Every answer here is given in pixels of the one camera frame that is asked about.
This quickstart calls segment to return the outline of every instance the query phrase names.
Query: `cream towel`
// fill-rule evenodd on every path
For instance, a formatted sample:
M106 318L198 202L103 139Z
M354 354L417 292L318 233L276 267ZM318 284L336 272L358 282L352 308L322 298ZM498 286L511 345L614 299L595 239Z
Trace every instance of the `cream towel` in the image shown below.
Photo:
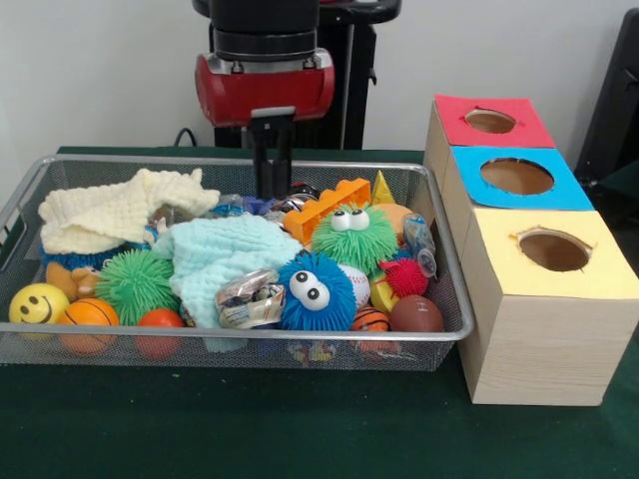
M200 169L190 175L143 169L119 185L51 192L38 210L44 250L92 254L143 242L144 226L161 205L198 217L218 203L220 192L203 190L201 182Z

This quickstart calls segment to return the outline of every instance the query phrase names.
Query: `green puffer ball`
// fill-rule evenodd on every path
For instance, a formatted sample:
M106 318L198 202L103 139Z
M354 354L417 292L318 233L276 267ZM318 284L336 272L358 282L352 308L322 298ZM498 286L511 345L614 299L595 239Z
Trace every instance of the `green puffer ball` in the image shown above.
M173 264L152 251L122 252L102 269L96 295L118 311L120 324L135 326L153 309L178 309L180 301L169 287L172 275Z
M397 237L386 213L375 208L341 207L324 218L313 233L313 251L366 275L397 253Z

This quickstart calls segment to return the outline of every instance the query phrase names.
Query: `red box top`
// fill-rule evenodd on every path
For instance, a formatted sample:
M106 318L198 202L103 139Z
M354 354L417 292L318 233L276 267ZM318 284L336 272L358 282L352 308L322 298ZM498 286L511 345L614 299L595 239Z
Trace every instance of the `red box top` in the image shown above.
M455 147L555 148L528 99L435 95L435 104L448 142Z

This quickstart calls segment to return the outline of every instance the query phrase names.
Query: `white wall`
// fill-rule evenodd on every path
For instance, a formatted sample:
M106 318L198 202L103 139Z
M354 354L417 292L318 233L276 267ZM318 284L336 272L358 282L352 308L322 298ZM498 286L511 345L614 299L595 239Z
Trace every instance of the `white wall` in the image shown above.
M404 0L377 29L364 146L422 149L434 93L526 96L574 163L633 3ZM0 202L60 145L168 145L183 126L211 144L193 85L207 49L190 0L0 0Z

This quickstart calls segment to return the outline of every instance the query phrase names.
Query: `yellow smiley face ball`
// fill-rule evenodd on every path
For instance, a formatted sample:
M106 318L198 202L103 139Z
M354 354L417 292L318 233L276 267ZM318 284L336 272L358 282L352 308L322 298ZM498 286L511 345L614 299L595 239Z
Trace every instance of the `yellow smiley face ball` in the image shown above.
M69 305L62 289L38 282L20 289L9 305L11 322L54 324Z

